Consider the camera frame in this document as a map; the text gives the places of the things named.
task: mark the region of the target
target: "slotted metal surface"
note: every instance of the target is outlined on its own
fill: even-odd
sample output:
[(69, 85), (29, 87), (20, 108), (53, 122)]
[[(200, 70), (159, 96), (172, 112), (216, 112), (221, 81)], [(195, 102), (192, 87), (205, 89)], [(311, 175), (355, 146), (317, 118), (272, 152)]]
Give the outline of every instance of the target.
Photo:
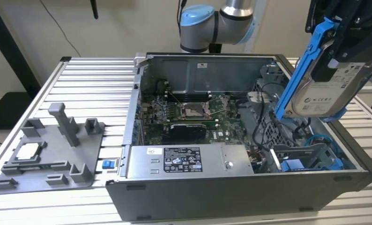
[[(56, 123), (44, 111), (51, 102), (63, 101), (67, 104), (68, 115), (75, 116), (77, 122), (84, 122), (85, 117), (92, 116), (107, 123), (97, 165), (97, 170), (101, 171), (101, 160), (115, 159), (121, 153), (120, 145), (127, 118), (124, 111), (128, 108), (125, 91), (132, 87), (132, 59), (72, 59), (65, 66), (67, 68), (63, 66), (57, 69), (45, 84), (45, 93), (41, 94), (31, 110), (31, 117), (40, 117), (47, 124)], [(73, 98), (71, 96), (73, 94), (83, 96)], [(348, 112), (340, 120), (341, 124), (372, 158), (372, 110), (357, 97), (347, 109)], [(0, 167), (11, 157), (11, 150), (17, 145), (20, 136), (21, 132), (15, 134), (9, 138), (12, 140), (7, 140), (1, 146)], [(89, 190), (0, 195), (0, 224), (112, 224), (115, 222), (129, 224), (121, 221), (104, 188), (105, 180), (113, 177), (115, 173), (97, 174), (95, 189)], [(349, 192), (339, 196), (319, 212), (153, 224), (367, 225), (372, 224), (372, 184), (360, 192)]]

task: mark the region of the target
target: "sticker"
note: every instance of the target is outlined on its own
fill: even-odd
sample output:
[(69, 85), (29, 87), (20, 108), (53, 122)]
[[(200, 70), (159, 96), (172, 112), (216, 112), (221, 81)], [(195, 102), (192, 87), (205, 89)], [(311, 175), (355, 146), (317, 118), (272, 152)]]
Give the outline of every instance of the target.
[(208, 63), (199, 63), (197, 68), (208, 68)]
[(148, 155), (161, 155), (161, 148), (147, 148)]
[(164, 148), (164, 171), (167, 173), (203, 172), (199, 147)]
[(339, 68), (328, 82), (313, 82), (307, 87), (301, 101), (297, 103), (296, 111), (303, 114), (327, 113), (365, 63), (349, 63)]

